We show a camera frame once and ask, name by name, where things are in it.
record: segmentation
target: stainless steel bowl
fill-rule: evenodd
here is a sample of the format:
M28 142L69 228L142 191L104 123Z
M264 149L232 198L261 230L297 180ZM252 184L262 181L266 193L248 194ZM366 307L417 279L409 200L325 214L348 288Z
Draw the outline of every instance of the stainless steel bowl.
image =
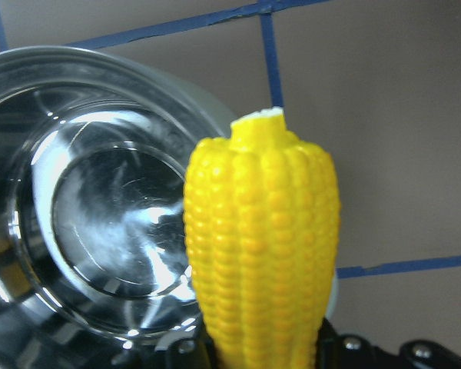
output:
M0 54L0 367L108 367L192 329L184 170L232 119L119 58Z

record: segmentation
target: white tip of corn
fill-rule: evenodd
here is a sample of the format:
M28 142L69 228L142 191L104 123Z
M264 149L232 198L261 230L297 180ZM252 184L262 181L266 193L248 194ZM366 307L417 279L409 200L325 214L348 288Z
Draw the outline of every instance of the white tip of corn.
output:
M277 115L282 115L283 113L284 113L283 108L281 108L280 106L273 106L272 108L262 109L262 110L250 113L248 115L245 115L244 117L239 118L236 121L233 121L231 124L233 125L233 124L239 123L240 121L245 121L247 119L275 117Z

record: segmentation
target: metal bowl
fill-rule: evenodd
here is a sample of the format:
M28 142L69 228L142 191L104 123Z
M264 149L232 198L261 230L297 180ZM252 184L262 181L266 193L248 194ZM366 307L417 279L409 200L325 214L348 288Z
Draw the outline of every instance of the metal bowl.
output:
M184 170L233 119L130 61L0 54L0 367L108 367L192 329Z

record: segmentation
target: plastic corn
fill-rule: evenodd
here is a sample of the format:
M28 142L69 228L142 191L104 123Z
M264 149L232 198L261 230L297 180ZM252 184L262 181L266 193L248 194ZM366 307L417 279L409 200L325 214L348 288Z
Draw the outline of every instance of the plastic corn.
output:
M221 368L314 365L336 256L340 201L330 156L272 108L205 138L184 187L193 283Z

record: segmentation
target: screw head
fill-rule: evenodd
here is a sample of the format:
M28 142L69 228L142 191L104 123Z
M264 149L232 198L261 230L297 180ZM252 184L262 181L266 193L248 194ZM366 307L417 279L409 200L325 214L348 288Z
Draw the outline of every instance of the screw head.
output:
M362 347L362 341L357 337L346 337L343 345L347 350L359 350Z
M197 348L194 340L184 340L177 346L177 352L182 354L190 354Z
M430 347L426 346L425 344L416 344L413 346L412 352L416 357L421 359L428 359L432 356Z

